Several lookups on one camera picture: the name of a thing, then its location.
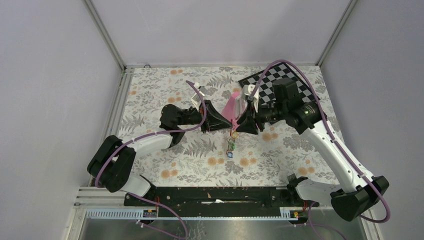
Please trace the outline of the pink transparent box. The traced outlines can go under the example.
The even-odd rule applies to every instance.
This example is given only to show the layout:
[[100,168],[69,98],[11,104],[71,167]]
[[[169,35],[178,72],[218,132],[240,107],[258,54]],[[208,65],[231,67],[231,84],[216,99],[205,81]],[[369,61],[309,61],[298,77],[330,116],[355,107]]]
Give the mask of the pink transparent box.
[[234,92],[227,101],[221,115],[232,123],[232,129],[235,130],[239,124],[237,120],[246,109],[245,100],[239,92]]

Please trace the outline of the red tag key bunch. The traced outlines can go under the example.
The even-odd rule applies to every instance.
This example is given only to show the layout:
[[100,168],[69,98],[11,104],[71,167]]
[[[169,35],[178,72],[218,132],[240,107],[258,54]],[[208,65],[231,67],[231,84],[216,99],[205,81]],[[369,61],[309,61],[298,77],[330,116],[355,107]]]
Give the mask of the red tag key bunch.
[[236,139],[234,139],[234,138],[231,137],[231,135],[232,135],[233,132],[235,132],[235,131],[231,129],[230,130],[229,137],[227,139],[227,150],[234,150],[234,149],[231,149],[230,148],[230,144],[235,144],[235,142],[236,142]]

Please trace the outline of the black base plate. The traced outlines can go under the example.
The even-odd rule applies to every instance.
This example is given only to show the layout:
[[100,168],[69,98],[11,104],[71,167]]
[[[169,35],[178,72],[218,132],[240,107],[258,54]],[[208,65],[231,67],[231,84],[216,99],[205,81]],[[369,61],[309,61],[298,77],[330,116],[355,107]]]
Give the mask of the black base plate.
[[152,207],[160,218],[294,219],[307,214],[310,200],[286,187],[152,187],[144,196],[150,204],[126,194],[126,207]]

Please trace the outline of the floral table mat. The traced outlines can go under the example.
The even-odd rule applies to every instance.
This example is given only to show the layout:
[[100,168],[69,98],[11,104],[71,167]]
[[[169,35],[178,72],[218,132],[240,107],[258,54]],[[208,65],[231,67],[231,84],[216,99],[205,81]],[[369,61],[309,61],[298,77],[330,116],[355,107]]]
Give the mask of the floral table mat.
[[[136,68],[130,74],[118,137],[124,141],[155,131],[161,109],[191,106],[188,82],[204,86],[217,111],[241,91],[239,80],[261,71],[260,66]],[[132,172],[160,187],[284,186],[288,176],[337,184],[320,154],[284,121],[267,125],[258,135],[236,136],[233,157],[226,154],[229,130],[185,133],[176,146],[138,157]]]

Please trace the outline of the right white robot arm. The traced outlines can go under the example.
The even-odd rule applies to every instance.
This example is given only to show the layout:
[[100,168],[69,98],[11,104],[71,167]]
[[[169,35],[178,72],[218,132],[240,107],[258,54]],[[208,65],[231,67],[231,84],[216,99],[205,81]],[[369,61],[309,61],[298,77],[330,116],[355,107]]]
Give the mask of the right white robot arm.
[[374,176],[355,158],[337,137],[317,101],[304,101],[302,87],[295,80],[274,80],[268,91],[275,100],[267,105],[257,104],[257,94],[249,99],[254,88],[253,84],[243,88],[247,105],[238,117],[237,132],[258,135],[266,123],[284,120],[319,152],[338,180],[336,185],[307,177],[290,180],[286,198],[291,205],[315,201],[331,206],[339,217],[351,222],[380,201],[389,187],[388,180]]

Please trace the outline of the black white checkerboard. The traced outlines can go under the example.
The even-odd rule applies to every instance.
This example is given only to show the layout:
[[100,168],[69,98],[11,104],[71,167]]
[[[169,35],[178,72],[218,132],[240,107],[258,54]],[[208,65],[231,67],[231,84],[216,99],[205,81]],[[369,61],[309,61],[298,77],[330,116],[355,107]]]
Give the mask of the black white checkerboard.
[[[255,85],[259,93],[258,113],[264,126],[285,121],[299,134],[306,129],[313,129],[315,124],[326,120],[327,116],[319,107],[319,98],[312,93],[304,82],[294,79],[286,63],[274,64],[267,71],[259,72],[239,81],[239,84]],[[251,101],[246,101],[246,109],[254,108]]]

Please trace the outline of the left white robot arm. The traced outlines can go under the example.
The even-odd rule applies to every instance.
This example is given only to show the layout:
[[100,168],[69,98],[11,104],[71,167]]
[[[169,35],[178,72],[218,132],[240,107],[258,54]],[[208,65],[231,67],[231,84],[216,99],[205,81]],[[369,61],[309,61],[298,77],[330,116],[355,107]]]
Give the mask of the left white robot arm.
[[132,173],[136,158],[152,152],[169,149],[179,144],[186,130],[181,125],[192,125],[203,133],[230,129],[233,125],[222,116],[210,100],[198,108],[181,109],[173,104],[161,110],[157,132],[136,137],[124,143],[115,135],[108,136],[87,166],[87,172],[95,178],[98,188],[109,192],[123,191],[136,195],[144,206],[152,204],[155,192],[153,184],[145,177]]

